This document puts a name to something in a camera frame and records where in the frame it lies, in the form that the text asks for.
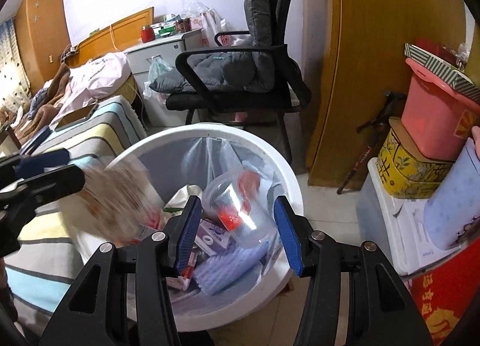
black chair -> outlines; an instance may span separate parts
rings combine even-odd
[[[220,47],[188,50],[181,53],[175,62],[177,70],[195,89],[196,93],[173,93],[167,98],[166,107],[169,110],[188,110],[186,124],[191,124],[196,109],[208,109],[218,113],[248,112],[255,109],[274,111],[280,126],[284,143],[286,160],[292,161],[287,131],[285,128],[285,113],[299,112],[304,109],[311,99],[311,91],[302,79],[302,73],[297,63],[289,57],[285,44],[285,28],[291,0],[270,0],[272,13],[272,46],[232,46],[222,47],[218,37],[221,35],[244,35],[249,31],[222,32],[215,37]],[[250,93],[238,91],[232,93],[214,93],[207,89],[197,76],[187,59],[195,54],[212,54],[223,52],[264,52],[272,55],[275,65],[275,85],[267,93]],[[293,106],[290,90],[294,91],[299,101]]]

drawer handle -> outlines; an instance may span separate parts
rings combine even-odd
[[[148,60],[150,63],[152,63],[152,60],[154,60],[155,58],[161,58],[161,57],[162,57],[161,55],[155,55],[154,57],[149,57],[149,58],[145,58],[145,59]]]

yellow tin box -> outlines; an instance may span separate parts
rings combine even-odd
[[[399,118],[391,118],[390,126],[377,159],[385,190],[396,198],[429,198],[453,162],[424,157]]]

screw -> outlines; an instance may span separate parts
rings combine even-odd
[[[315,240],[324,240],[325,239],[325,233],[322,231],[313,231],[311,233],[311,237]]]
[[[377,249],[377,245],[373,242],[365,242],[364,246],[369,252],[374,252]]]
[[[159,242],[161,240],[164,240],[165,236],[166,235],[163,232],[156,232],[152,235],[152,240],[154,240],[155,242]]]
[[[101,252],[109,252],[112,250],[112,244],[111,243],[104,243],[103,245],[100,246],[100,251]]]

curtain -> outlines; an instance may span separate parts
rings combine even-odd
[[[0,108],[14,113],[30,100],[30,81],[18,52],[14,19],[0,25]]]

